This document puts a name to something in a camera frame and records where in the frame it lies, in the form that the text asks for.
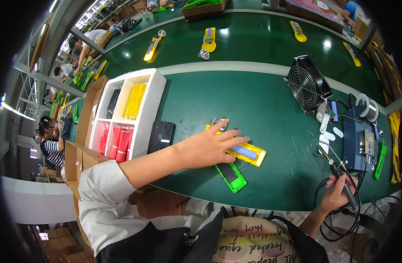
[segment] person's right hand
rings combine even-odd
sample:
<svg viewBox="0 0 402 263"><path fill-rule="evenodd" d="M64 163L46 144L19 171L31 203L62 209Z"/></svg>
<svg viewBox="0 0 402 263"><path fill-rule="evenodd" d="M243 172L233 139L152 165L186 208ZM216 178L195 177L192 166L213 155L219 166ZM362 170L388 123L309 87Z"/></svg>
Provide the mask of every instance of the person's right hand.
<svg viewBox="0 0 402 263"><path fill-rule="evenodd" d="M62 129L62 123L61 122L58 122L58 124L56 124L56 129L58 131L60 131Z"/></svg>
<svg viewBox="0 0 402 263"><path fill-rule="evenodd" d="M228 130L216 135L216 132L227 123L229 119L173 145L185 169L207 167L222 162L231 163L236 160L236 157L227 154L225 150L248 142L249 137L232 138L240 135L239 130Z"/></svg>
<svg viewBox="0 0 402 263"><path fill-rule="evenodd" d="M78 73L80 72L81 67L78 66L77 69L74 71L74 76L78 76Z"/></svg>
<svg viewBox="0 0 402 263"><path fill-rule="evenodd" d="M357 185L357 179L352 177L355 185ZM344 173L340 178L336 178L334 175L330 175L330 179L327 182L326 187L330 188L324 193L321 199L319 207L325 212L330 213L332 210L340 208L341 206L347 204L349 199L344 193L344 183L348 182L350 190L354 194L356 192L353 183L350 178Z"/></svg>

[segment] fan grille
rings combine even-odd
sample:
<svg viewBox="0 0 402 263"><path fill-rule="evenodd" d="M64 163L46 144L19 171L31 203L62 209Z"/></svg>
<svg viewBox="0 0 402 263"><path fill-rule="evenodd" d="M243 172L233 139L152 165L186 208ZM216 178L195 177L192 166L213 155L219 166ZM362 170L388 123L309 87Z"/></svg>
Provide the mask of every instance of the fan grille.
<svg viewBox="0 0 402 263"><path fill-rule="evenodd" d="M287 76L288 85L304 111L320 103L317 84L312 76L300 66L292 66Z"/></svg>

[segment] yellow wire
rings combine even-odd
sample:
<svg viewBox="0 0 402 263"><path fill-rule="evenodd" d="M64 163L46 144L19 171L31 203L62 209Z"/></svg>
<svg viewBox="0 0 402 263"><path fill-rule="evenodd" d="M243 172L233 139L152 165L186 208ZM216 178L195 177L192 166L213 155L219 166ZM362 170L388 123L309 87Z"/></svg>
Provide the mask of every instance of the yellow wire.
<svg viewBox="0 0 402 263"><path fill-rule="evenodd" d="M337 117L340 117L340 116L344 116L344 117L347 117L347 118L349 118L349 119L353 119L353 120L357 120L358 122L361 122L361 120L359 120L359 119L354 119L354 118L351 118L351 117L349 117L349 116L347 116L347 115L344 115L344 114L340 114L340 115L338 115Z"/></svg>

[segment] blue shirt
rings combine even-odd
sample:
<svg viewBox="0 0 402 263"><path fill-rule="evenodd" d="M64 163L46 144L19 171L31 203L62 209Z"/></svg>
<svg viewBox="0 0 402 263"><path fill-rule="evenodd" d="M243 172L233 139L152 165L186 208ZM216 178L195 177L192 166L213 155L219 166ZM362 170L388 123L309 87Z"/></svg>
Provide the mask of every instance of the blue shirt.
<svg viewBox="0 0 402 263"><path fill-rule="evenodd" d="M352 19L353 21L356 21L357 15L356 15L356 10L360 8L360 6L358 4L356 4L355 2L350 1L349 3L347 3L346 7L344 9L346 9L347 11L349 11L350 15L350 19Z"/></svg>

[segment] woman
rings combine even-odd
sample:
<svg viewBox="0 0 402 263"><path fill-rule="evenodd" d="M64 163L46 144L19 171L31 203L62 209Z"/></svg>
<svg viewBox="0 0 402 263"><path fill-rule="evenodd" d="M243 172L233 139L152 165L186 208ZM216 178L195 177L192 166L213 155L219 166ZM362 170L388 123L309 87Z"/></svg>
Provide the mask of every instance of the woman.
<svg viewBox="0 0 402 263"><path fill-rule="evenodd" d="M231 217L225 205L202 200L194 200L190 211L188 204L185 216L148 219L127 202L136 189L179 170L234 162L225 150L249 137L236 137L239 130L215 135L228 122L149 155L120 164L107 161L82 172L80 223L97 262L328 262L313 237L330 211L348 203L345 182L354 192L346 176L330 176L331 188L299 228L277 216Z"/></svg>
<svg viewBox="0 0 402 263"><path fill-rule="evenodd" d="M54 165L62 167L61 176L65 180L65 143L59 137L59 131L62 129L58 122L55 132L53 131L52 121L48 117L43 117L39 123L40 149L47 161Z"/></svg>

